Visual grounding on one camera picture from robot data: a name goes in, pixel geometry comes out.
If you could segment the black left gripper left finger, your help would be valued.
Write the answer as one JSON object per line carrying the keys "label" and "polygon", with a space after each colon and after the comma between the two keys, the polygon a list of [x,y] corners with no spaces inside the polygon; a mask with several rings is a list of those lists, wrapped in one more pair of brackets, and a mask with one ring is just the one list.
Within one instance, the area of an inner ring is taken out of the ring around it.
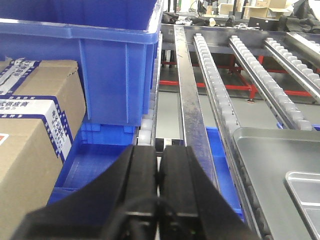
{"label": "black left gripper left finger", "polygon": [[96,179],[28,213],[14,240],[152,240],[156,236],[157,157],[129,145]]}

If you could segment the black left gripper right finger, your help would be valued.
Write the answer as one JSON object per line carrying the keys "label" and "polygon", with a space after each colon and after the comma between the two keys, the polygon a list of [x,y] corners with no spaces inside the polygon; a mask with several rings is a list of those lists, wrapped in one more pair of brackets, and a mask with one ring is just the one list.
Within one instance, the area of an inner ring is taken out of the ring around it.
{"label": "black left gripper right finger", "polygon": [[190,146],[165,148],[159,170],[162,240],[257,240],[214,187]]}

